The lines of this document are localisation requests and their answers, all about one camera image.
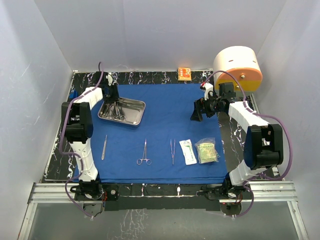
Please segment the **steel ring-handle scissors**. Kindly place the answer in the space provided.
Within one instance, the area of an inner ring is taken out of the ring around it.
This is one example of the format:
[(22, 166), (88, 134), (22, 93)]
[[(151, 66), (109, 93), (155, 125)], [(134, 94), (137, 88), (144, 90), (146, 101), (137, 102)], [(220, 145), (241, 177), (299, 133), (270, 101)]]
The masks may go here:
[(147, 140), (146, 139), (144, 141), (142, 158), (137, 159), (136, 163), (139, 166), (142, 165), (143, 163), (146, 163), (147, 166), (150, 166), (152, 164), (152, 161), (147, 158)]
[(102, 119), (113, 119), (115, 116), (114, 113), (115, 105), (113, 103), (105, 104), (103, 103), (100, 109), (100, 117)]

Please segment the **metal instrument tray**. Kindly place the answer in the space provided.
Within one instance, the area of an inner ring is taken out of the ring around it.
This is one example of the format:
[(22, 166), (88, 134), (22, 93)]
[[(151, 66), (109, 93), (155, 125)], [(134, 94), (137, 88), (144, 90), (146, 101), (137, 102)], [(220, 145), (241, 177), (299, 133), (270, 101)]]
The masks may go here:
[(125, 120), (115, 119), (103, 119), (100, 117), (100, 110), (98, 111), (98, 117), (105, 121), (114, 122), (121, 125), (138, 127), (143, 118), (143, 114), (146, 108), (146, 103), (140, 100), (134, 100), (129, 98), (120, 97), (117, 101), (120, 112), (125, 116)]

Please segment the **white packet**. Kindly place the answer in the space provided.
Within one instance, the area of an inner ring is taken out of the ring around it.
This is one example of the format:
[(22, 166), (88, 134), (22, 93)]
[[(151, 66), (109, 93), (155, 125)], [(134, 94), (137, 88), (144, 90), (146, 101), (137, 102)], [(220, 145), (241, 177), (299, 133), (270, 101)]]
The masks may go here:
[(179, 142), (182, 153), (185, 159), (185, 164), (188, 165), (194, 165), (197, 163), (197, 159), (195, 157), (194, 151), (193, 151), (193, 146), (192, 142), (190, 139), (188, 140), (181, 140)]

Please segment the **green suture packet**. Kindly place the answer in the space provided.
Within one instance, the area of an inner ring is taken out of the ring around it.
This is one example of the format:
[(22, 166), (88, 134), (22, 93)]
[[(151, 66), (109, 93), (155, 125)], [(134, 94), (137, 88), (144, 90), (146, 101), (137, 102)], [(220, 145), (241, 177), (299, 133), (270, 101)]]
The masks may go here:
[(203, 138), (195, 143), (197, 158), (200, 164), (217, 163), (220, 155), (216, 150), (214, 137)]

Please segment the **steel forceps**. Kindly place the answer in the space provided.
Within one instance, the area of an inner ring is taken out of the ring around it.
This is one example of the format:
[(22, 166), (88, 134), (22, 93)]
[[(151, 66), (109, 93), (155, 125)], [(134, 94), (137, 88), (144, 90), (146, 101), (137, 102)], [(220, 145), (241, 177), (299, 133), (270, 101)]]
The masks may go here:
[(174, 160), (175, 160), (175, 148), (176, 148), (176, 140), (170, 140), (170, 152), (171, 152), (171, 161), (172, 165), (174, 165)]

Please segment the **steel scalpel handle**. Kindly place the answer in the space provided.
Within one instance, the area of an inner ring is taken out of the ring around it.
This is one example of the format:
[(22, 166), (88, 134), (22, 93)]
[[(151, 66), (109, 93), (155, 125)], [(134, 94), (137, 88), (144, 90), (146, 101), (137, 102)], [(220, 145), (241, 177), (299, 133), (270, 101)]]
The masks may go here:
[(103, 142), (102, 153), (101, 153), (101, 160), (102, 160), (102, 161), (105, 159), (106, 146), (107, 146), (107, 138), (108, 138), (108, 135), (106, 134), (106, 135), (105, 135), (105, 138), (104, 138), (104, 142)]

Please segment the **blue surgical drape cloth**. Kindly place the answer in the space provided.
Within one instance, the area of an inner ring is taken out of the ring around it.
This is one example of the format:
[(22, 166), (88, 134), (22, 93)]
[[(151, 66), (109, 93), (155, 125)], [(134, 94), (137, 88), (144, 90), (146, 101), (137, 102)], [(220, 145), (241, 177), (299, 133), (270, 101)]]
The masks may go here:
[[(118, 124), (98, 117), (101, 107), (91, 111), (93, 135), (91, 149), (94, 164), (104, 183), (219, 184), (227, 174), (218, 118), (190, 120), (194, 101), (204, 93), (196, 83), (120, 85), (122, 97), (145, 102), (138, 127)], [(101, 160), (105, 136), (107, 143)], [(218, 162), (186, 165), (180, 141), (193, 144), (204, 138), (215, 138)], [(147, 158), (142, 158), (147, 141)], [(172, 165), (170, 140), (175, 140)]]

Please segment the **pink cylindrical tissue phantom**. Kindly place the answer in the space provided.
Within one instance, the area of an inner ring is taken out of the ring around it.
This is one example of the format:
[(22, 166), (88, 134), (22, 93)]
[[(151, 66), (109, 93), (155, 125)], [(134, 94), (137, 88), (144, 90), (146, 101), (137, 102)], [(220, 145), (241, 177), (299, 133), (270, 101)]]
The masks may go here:
[(253, 49), (247, 46), (230, 46), (221, 50), (213, 61), (214, 87), (232, 82), (234, 90), (254, 92), (261, 85), (263, 75)]

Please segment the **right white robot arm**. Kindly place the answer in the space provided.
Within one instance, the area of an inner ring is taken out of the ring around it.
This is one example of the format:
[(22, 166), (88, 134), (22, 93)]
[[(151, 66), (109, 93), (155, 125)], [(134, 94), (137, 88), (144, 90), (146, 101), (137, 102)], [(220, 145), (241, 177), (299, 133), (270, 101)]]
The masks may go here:
[(243, 160), (228, 173), (223, 185), (223, 194), (233, 199), (241, 192), (241, 185), (248, 179), (265, 170), (283, 163), (283, 129), (279, 124), (271, 124), (257, 115), (246, 100), (237, 97), (232, 90), (233, 83), (219, 85), (220, 95), (208, 82), (202, 83), (200, 89), (204, 97), (194, 102), (192, 121), (201, 122), (203, 114), (208, 118), (224, 112), (234, 119), (245, 131)]

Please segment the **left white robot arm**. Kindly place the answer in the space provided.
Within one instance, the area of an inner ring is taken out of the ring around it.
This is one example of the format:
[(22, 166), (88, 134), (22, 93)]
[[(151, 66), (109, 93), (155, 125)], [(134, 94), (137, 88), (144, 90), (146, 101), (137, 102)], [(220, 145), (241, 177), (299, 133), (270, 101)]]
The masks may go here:
[(84, 92), (61, 105), (61, 137), (69, 142), (72, 152), (63, 155), (74, 155), (78, 167), (79, 181), (91, 182), (98, 177), (91, 148), (91, 137), (94, 126), (91, 110), (103, 101), (105, 104), (116, 103), (120, 97), (117, 83), (110, 73), (98, 71), (97, 83), (88, 86)]

